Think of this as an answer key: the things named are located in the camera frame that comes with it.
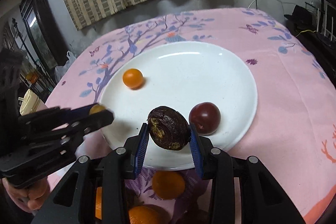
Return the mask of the left hand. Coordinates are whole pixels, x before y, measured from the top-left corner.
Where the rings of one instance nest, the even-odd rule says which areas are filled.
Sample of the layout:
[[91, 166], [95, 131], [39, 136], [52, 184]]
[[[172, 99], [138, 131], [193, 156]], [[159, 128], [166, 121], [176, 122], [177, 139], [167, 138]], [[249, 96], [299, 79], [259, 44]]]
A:
[[14, 203], [28, 213], [39, 210], [50, 195], [46, 177], [23, 189], [14, 188], [6, 178], [2, 179], [2, 183]]

